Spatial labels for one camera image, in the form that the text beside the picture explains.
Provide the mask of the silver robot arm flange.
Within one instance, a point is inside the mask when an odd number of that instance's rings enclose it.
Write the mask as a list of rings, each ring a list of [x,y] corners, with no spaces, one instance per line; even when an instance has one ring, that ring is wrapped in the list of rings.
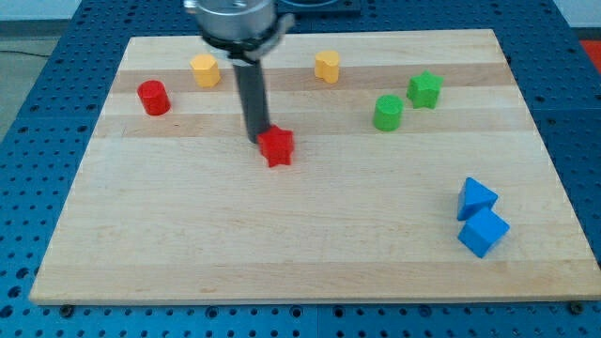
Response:
[[[208,51],[238,66],[260,61],[295,24],[294,15],[277,14],[273,0],[183,0],[182,4],[196,19]]]

